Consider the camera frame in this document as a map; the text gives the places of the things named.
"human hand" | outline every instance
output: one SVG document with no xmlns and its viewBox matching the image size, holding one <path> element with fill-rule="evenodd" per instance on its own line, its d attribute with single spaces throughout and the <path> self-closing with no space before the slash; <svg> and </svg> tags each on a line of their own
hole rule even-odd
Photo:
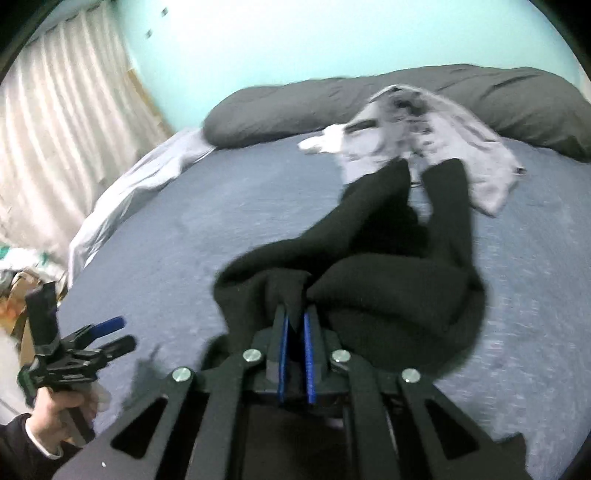
<svg viewBox="0 0 591 480">
<path fill-rule="evenodd" d="M 40 388 L 33 413 L 27 419 L 27 429 L 49 453 L 56 454 L 60 451 L 60 442 L 72 436 L 72 432 L 62 422 L 60 413 L 67 408 L 80 407 L 85 420 L 92 425 L 98 411 L 98 401 L 92 390 L 83 394 Z"/>
</svg>

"long dark gray pillow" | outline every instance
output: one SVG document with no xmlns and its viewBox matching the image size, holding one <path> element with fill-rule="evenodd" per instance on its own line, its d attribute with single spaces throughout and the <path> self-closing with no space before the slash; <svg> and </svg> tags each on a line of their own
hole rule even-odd
<svg viewBox="0 0 591 480">
<path fill-rule="evenodd" d="M 543 70 L 443 65 L 370 77 L 249 87 L 205 119 L 207 140 L 237 148 L 344 124 L 367 99 L 394 83 L 425 88 L 463 105 L 503 137 L 591 159 L 591 103 L 568 81 Z"/>
</svg>

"curtain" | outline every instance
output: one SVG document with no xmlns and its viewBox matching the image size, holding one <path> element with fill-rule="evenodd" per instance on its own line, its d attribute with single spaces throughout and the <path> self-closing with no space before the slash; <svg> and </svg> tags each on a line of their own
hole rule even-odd
<svg viewBox="0 0 591 480">
<path fill-rule="evenodd" d="M 108 0 L 20 53 L 0 86 L 0 242 L 67 265 L 99 196 L 167 138 L 128 70 Z"/>
</svg>

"bed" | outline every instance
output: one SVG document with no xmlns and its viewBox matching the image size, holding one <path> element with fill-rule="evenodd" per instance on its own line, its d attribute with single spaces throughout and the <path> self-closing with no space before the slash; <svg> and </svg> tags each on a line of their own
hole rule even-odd
<svg viewBox="0 0 591 480">
<path fill-rule="evenodd" d="M 113 394 L 98 431 L 179 365 L 199 368 L 225 331 L 211 287 L 253 247 L 300 234 L 338 201 L 330 154 L 309 135 L 218 150 L 128 219 L 82 272 L 60 309 L 63 332 L 123 315 L 136 352 L 104 370 Z M 523 432 L 536 480 L 555 479 L 591 430 L 591 165 L 506 140 L 528 170 L 493 219 L 474 212 L 488 286 L 483 332 L 437 385 L 494 438 Z M 422 215 L 420 189 L 411 200 Z"/>
</svg>

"silver screw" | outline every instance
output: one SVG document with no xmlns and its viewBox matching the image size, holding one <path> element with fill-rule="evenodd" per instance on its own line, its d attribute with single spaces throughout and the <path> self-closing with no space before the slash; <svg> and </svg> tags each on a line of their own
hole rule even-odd
<svg viewBox="0 0 591 480">
<path fill-rule="evenodd" d="M 244 350 L 242 358 L 247 362 L 258 362 L 262 358 L 262 353 L 256 348 L 249 348 L 248 350 Z"/>
<path fill-rule="evenodd" d="M 191 378 L 191 371 L 187 367 L 179 367 L 173 372 L 175 382 L 185 382 Z"/>
<path fill-rule="evenodd" d="M 417 383 L 419 380 L 421 380 L 421 374 L 414 368 L 405 368 L 402 370 L 402 379 L 406 383 Z"/>
<path fill-rule="evenodd" d="M 351 354 L 347 350 L 335 350 L 331 357 L 338 364 L 345 364 L 351 360 Z"/>
</svg>

